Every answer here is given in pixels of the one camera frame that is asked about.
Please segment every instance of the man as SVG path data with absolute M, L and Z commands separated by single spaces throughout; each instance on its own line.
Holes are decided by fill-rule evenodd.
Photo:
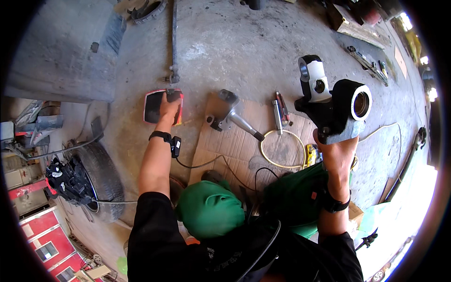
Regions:
M 179 104 L 168 103 L 163 95 L 156 132 L 170 132 Z M 259 217 L 245 216 L 241 202 L 222 179 L 210 177 L 210 181 L 187 187 L 177 216 L 201 244 L 186 245 L 170 202 L 170 145 L 152 134 L 139 175 L 139 199 L 129 239 L 129 280 L 362 281 L 354 244 L 346 232 L 350 167 L 359 138 L 324 145 L 318 142 L 316 131 L 313 136 L 327 172 L 319 164 L 281 177 L 272 184 L 277 189 L 265 188 L 265 194 L 279 194 L 264 198 Z M 305 217 L 297 225 L 290 222 L 303 214 L 284 214 L 286 205 L 271 203 L 271 198 L 286 199 L 299 203 L 291 211 L 307 206 L 312 211 L 318 206 L 313 198 L 321 194 L 317 187 L 322 185 L 328 191 L 317 213 L 311 212 L 316 217 Z M 308 199 L 299 196 L 299 191 Z M 305 238 L 311 235 L 312 226 L 314 231 L 318 228 L 319 244 Z M 295 227 L 309 235 L 298 235 Z

